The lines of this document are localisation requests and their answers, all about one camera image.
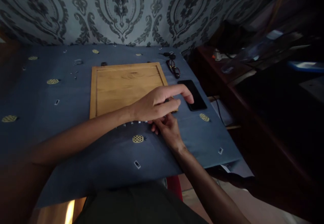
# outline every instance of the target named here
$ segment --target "black smartphone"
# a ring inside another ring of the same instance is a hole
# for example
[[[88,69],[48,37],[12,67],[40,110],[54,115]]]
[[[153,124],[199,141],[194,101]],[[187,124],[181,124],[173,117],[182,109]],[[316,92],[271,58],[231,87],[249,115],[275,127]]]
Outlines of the black smartphone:
[[[202,97],[200,96],[200,93],[198,92],[198,90],[192,80],[178,81],[178,84],[185,84],[186,87],[188,87],[189,91],[193,95],[194,103],[193,104],[187,103],[190,111],[198,111],[198,110],[207,108],[205,102],[203,101]]]

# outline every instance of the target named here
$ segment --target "person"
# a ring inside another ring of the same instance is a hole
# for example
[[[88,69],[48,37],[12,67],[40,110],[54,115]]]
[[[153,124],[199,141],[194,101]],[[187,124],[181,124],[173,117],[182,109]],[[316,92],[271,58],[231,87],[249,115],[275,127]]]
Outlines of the person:
[[[0,223],[27,223],[57,164],[130,121],[149,121],[153,132],[159,130],[213,223],[249,223],[183,143],[177,120],[170,113],[179,107],[180,100],[164,103],[178,94],[188,103],[194,102],[183,84],[158,87],[130,106],[90,119],[38,144],[19,161],[3,167]],[[206,223],[156,182],[107,190],[88,199],[75,223]]]

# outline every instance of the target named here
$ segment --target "patterned wallpaper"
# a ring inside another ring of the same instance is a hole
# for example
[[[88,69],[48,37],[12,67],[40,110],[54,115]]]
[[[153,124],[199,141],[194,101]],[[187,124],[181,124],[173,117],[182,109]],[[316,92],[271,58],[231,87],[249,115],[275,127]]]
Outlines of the patterned wallpaper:
[[[27,44],[117,43],[187,52],[224,19],[245,22],[269,0],[0,0],[0,25]]]

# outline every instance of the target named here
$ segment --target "eyeglasses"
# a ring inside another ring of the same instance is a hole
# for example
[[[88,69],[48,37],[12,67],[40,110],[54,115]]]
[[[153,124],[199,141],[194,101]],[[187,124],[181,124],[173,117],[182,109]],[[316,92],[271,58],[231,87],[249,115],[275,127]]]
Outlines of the eyeglasses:
[[[178,67],[176,67],[176,64],[173,60],[167,60],[166,64],[169,67],[169,70],[171,71],[171,73],[175,76],[176,79],[180,78],[180,69]]]

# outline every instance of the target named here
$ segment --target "bottle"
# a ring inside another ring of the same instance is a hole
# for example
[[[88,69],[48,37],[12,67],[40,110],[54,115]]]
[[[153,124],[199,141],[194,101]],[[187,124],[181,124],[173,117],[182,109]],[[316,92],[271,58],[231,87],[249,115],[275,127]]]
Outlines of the bottle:
[[[274,40],[282,36],[283,33],[278,30],[273,30],[267,34],[266,37],[257,40],[252,43],[245,49],[242,49],[233,59],[226,62],[225,65],[222,66],[221,70],[225,74],[229,74],[233,71],[233,69],[241,62],[249,62],[253,58],[262,55]]]

